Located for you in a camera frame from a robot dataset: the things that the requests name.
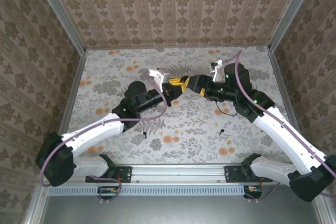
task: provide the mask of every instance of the gray metal plate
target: gray metal plate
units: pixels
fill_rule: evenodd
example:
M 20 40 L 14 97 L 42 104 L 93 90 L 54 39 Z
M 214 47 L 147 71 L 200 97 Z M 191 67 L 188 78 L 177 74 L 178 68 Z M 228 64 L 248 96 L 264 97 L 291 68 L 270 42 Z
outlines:
M 43 224 L 321 223 L 315 203 L 280 186 L 258 203 L 242 196 L 124 196 L 106 204 L 96 196 L 48 197 Z

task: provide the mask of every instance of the cable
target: cable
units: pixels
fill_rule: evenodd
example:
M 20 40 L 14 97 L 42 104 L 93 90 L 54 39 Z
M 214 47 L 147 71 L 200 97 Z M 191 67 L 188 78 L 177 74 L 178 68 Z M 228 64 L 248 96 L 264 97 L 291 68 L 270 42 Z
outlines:
M 221 111 L 221 109 L 220 109 L 219 106 L 218 106 L 218 101 L 216 101 L 216 106 L 217 106 L 217 108 L 219 109 L 219 111 L 220 111 L 222 114 L 224 114 L 224 115 L 236 116 L 236 115 L 238 114 L 237 111 L 236 111 L 236 114 L 228 114 L 228 113 L 225 113 L 225 112 Z
M 236 62 L 235 62 L 235 77 L 236 77 L 236 81 L 237 84 L 241 90 L 241 92 L 243 93 L 243 95 L 246 97 L 246 99 L 248 101 L 250 101 L 252 104 L 254 104 L 254 106 L 256 106 L 258 109 L 262 110 L 263 112 L 265 112 L 267 115 L 269 115 L 271 118 L 273 118 L 274 120 L 276 120 L 278 123 L 280 123 L 310 154 L 313 158 L 315 158 L 321 165 L 323 165 L 328 172 L 330 172 L 330 174 L 336 178 L 336 173 L 325 163 L 323 162 L 323 160 L 316 155 L 316 153 L 314 151 L 312 151 L 308 145 L 305 144 L 304 141 L 302 141 L 297 135 L 296 133 L 285 123 L 283 122 L 281 119 L 277 118 L 275 115 L 273 115 L 272 113 L 268 112 L 267 110 L 265 110 L 263 107 L 261 107 L 258 103 L 255 103 L 252 98 L 246 93 L 246 91 L 244 90 L 240 79 L 239 79 L 239 75 L 238 75 L 238 61 L 239 61 L 239 57 L 241 55 L 241 51 L 239 51 L 236 54 Z
M 227 62 L 232 61 L 233 59 L 235 59 L 237 57 L 237 55 L 239 54 L 239 52 L 236 53 L 234 56 L 232 56 L 231 58 L 229 58 L 227 60 L 222 60 L 222 63 L 227 63 Z
M 336 195 L 334 195 L 334 194 L 320 193 L 320 195 L 328 197 L 328 198 L 336 199 Z
M 248 199 L 248 200 L 254 200 L 255 202 L 258 202 L 259 200 L 264 200 L 264 199 L 267 199 L 269 196 L 271 196 L 277 190 L 277 188 L 279 187 L 279 185 L 280 185 L 280 182 L 277 183 L 277 185 L 272 189 L 272 191 L 270 191 L 268 194 L 266 194 L 265 196 L 262 196 L 259 199 L 256 199 L 255 197 L 253 197 L 252 195 L 247 194 L 247 193 L 245 193 L 245 195 L 247 195 L 248 197 L 252 198 L 252 199 Z
M 50 186 L 50 184 L 45 184 L 43 182 L 43 174 L 44 174 L 44 171 L 46 170 L 46 167 L 49 163 L 49 161 L 51 160 L 52 156 L 60 149 L 62 148 L 64 145 L 66 145 L 68 142 L 72 141 L 72 140 L 75 140 L 76 138 L 80 137 L 81 135 L 83 135 L 84 133 L 87 133 L 88 131 L 90 130 L 93 130 L 94 128 L 96 127 L 99 127 L 101 126 L 102 124 L 105 125 L 107 123 L 112 123 L 112 122 L 116 122 L 116 121 L 120 121 L 120 122 L 135 122 L 135 121 L 150 121 L 150 120 L 155 120 L 159 117 L 161 117 L 166 111 L 167 111 L 167 108 L 168 108 L 168 105 L 167 105 L 167 100 L 166 98 L 164 97 L 163 93 L 161 93 L 161 91 L 158 89 L 158 87 L 154 84 L 154 82 L 152 82 L 149 78 L 147 78 L 148 82 L 154 86 L 155 90 L 159 93 L 159 95 L 161 96 L 162 100 L 163 100 L 163 103 L 164 103 L 164 108 L 163 108 L 163 111 L 157 115 L 157 116 L 154 116 L 152 118 L 115 118 L 115 119 L 109 119 L 109 120 L 106 120 L 106 121 L 103 121 L 103 122 L 100 122 L 100 123 L 97 123 L 97 124 L 94 124 L 93 126 L 91 127 L 88 127 L 87 129 L 85 130 L 82 130 L 81 132 L 78 132 L 76 135 L 70 137 L 69 139 L 66 139 L 64 140 L 62 143 L 60 143 L 59 145 L 57 145 L 55 147 L 55 149 L 53 149 L 53 151 L 51 151 L 51 153 L 49 154 L 49 156 L 46 158 L 45 162 L 43 163 L 43 166 L 41 168 L 41 171 L 40 171 L 40 174 L 39 174 L 39 182 L 40 184 L 43 186 L 43 187 L 48 187 Z
M 112 181 L 112 182 L 117 182 L 118 183 L 118 191 L 115 193 L 115 195 L 113 195 L 112 198 L 110 198 L 108 201 L 112 201 L 114 200 L 118 195 L 119 193 L 121 192 L 121 189 L 122 189 L 122 184 L 119 180 L 117 179 L 114 179 L 114 178 L 100 178 L 100 177 L 97 177 L 97 176 L 90 176 L 91 178 L 95 179 L 95 180 L 105 180 L 105 181 Z M 100 199 L 100 202 L 102 203 L 103 199 L 101 198 L 101 194 L 103 191 L 106 191 L 106 190 L 111 190 L 113 188 L 104 188 L 102 190 L 100 190 L 99 192 L 99 195 L 98 195 L 98 198 Z

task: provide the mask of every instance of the table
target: table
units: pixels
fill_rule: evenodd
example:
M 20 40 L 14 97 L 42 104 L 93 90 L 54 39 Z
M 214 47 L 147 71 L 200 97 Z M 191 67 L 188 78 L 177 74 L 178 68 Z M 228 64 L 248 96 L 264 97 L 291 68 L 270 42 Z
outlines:
M 167 68 L 172 77 L 209 75 L 209 63 L 228 59 L 239 50 L 254 88 L 266 93 L 287 117 L 266 47 L 165 48 L 86 52 L 85 68 L 68 132 L 95 122 L 115 108 L 132 81 L 145 80 L 149 68 Z M 235 113 L 229 102 L 219 103 Z M 146 111 L 159 114 L 163 106 Z M 223 115 L 214 102 L 187 90 L 159 119 L 140 122 L 123 134 L 88 149 L 83 156 L 108 154 L 116 164 L 240 163 L 251 153 L 289 161 L 275 142 L 242 116 Z

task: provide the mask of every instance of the floral table surface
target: floral table surface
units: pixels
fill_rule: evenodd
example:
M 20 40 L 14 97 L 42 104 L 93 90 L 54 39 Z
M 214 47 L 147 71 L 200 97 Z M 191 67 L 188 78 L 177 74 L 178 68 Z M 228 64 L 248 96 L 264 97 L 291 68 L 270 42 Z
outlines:
M 167 68 L 172 77 L 207 74 L 209 63 L 242 50 L 240 61 L 253 86 L 275 101 L 286 116 L 266 47 L 167 48 L 97 50 L 86 52 L 86 63 L 68 132 L 102 118 L 116 107 L 128 85 L 145 80 L 148 68 Z M 219 103 L 235 113 L 229 102 Z M 142 117 L 159 114 L 163 106 Z M 108 154 L 117 164 L 240 163 L 251 153 L 279 161 L 288 157 L 262 130 L 241 116 L 223 115 L 214 102 L 187 90 L 159 119 L 140 122 L 123 134 L 88 149 L 84 156 Z

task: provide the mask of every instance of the black cord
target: black cord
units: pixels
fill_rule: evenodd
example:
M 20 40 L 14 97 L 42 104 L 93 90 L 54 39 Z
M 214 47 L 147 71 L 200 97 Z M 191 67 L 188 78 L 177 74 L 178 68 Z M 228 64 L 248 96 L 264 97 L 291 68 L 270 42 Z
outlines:
M 219 106 L 218 106 L 218 101 L 216 102 L 216 106 L 217 106 L 217 108 L 219 109 L 219 111 L 220 111 L 222 114 L 224 114 L 224 115 L 236 116 L 236 115 L 238 114 L 237 111 L 236 111 L 236 114 L 228 114 L 228 113 L 225 113 L 225 112 L 221 111 L 220 108 L 219 108 Z

